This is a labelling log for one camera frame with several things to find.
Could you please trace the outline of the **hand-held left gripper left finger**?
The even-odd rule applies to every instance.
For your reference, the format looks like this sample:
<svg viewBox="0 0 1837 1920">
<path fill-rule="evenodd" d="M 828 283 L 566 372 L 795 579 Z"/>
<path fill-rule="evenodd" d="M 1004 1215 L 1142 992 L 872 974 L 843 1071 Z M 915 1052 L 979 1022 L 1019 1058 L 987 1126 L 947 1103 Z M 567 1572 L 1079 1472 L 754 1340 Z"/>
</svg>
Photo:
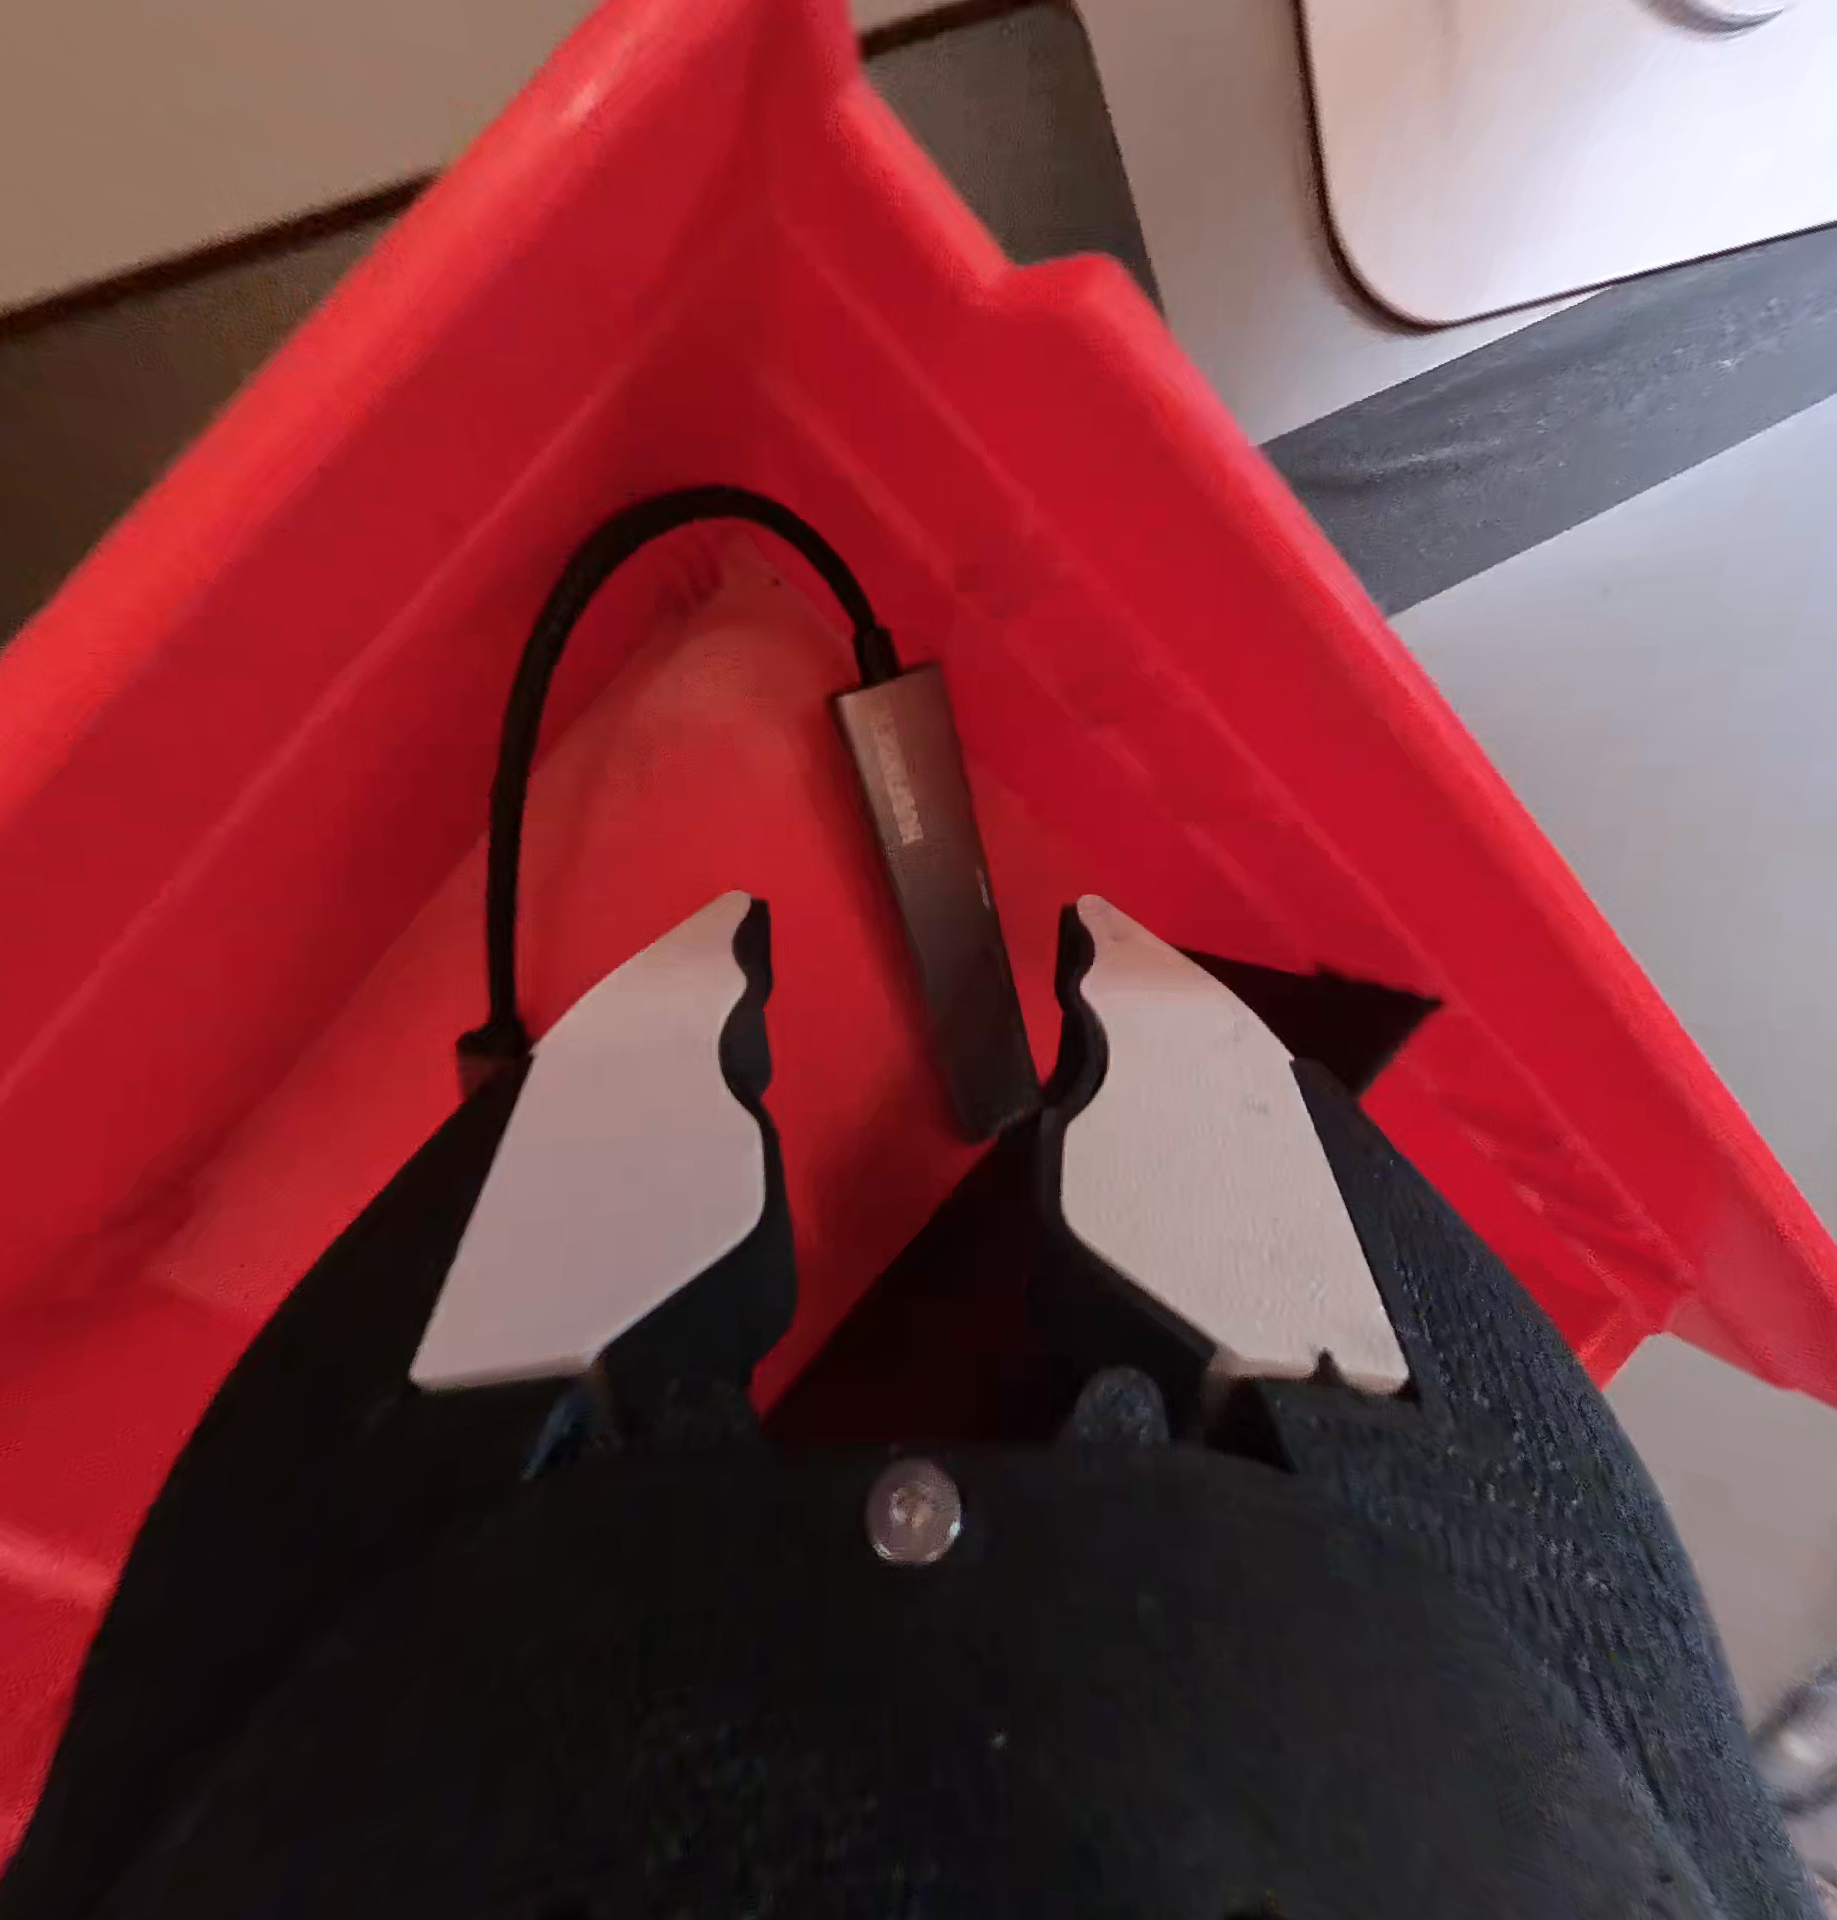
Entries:
<svg viewBox="0 0 1837 1920">
<path fill-rule="evenodd" d="M 771 1087 L 771 910 L 730 890 L 622 960 L 533 1047 L 409 1378 L 746 1393 L 793 1317 Z"/>
</svg>

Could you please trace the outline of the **white board stand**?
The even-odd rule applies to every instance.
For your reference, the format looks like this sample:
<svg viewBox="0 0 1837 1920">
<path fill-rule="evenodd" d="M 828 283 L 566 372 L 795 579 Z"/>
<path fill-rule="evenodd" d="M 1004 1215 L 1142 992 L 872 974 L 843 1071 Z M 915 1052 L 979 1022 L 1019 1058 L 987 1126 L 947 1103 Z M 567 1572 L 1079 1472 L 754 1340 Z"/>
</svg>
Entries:
<svg viewBox="0 0 1837 1920">
<path fill-rule="evenodd" d="M 1450 328 L 1837 226 L 1837 1 L 1303 1 L 1319 203 Z"/>
</svg>

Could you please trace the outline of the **red plastic bin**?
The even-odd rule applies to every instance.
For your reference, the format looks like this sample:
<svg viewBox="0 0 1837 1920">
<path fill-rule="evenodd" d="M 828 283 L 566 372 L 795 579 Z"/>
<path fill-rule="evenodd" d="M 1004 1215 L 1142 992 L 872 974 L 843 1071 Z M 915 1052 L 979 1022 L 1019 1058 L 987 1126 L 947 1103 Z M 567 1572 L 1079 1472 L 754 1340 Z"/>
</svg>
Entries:
<svg viewBox="0 0 1837 1920">
<path fill-rule="evenodd" d="M 1308 1090 L 1409 1363 L 765 1419 L 967 1139 L 832 697 L 1064 910 L 1440 1010 Z M 533 1047 L 771 910 L 749 1389 L 409 1378 Z M 603 5 L 0 654 L 0 1914 L 1812 1912 L 1602 1385 L 1837 1410 L 1837 1246 L 1105 256 L 844 5 Z"/>
</svg>

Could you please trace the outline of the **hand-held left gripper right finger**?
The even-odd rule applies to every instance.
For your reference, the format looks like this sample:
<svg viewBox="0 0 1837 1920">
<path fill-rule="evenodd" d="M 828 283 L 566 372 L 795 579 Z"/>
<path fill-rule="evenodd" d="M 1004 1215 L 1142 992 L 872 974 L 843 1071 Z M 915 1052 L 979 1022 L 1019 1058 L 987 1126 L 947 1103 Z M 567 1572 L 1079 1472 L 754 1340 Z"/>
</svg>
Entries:
<svg viewBox="0 0 1837 1920">
<path fill-rule="evenodd" d="M 1038 1203 L 1078 1367 L 1135 1366 L 1172 1405 L 1204 1378 L 1408 1387 L 1300 1060 L 1267 1017 L 1098 894 L 1064 910 L 1056 1004 Z"/>
</svg>

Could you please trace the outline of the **black bin divider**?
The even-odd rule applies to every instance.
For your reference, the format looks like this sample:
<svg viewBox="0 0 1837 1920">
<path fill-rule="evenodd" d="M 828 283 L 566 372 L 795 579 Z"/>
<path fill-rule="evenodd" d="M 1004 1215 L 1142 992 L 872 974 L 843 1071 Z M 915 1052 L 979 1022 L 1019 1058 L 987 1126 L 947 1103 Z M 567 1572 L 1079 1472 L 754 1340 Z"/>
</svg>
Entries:
<svg viewBox="0 0 1837 1920">
<path fill-rule="evenodd" d="M 1433 993 L 1327 967 L 1300 974 L 1177 950 L 1236 988 L 1295 1052 L 1307 1096 L 1337 1094 L 1347 1116 L 1362 1113 L 1362 1094 L 1440 1010 Z M 1172 1405 L 1138 1366 L 1083 1373 L 1058 1337 L 1065 1321 L 1049 1308 L 1038 1203 L 1040 1109 L 1055 1068 L 1038 1112 L 967 1171 L 786 1387 L 765 1419 L 768 1437 L 799 1452 L 1028 1447 L 1072 1423 L 1129 1442 L 1212 1431 L 1221 1445 L 1243 1423 L 1218 1403 L 1257 1379 L 1204 1378 L 1192 1405 Z"/>
</svg>

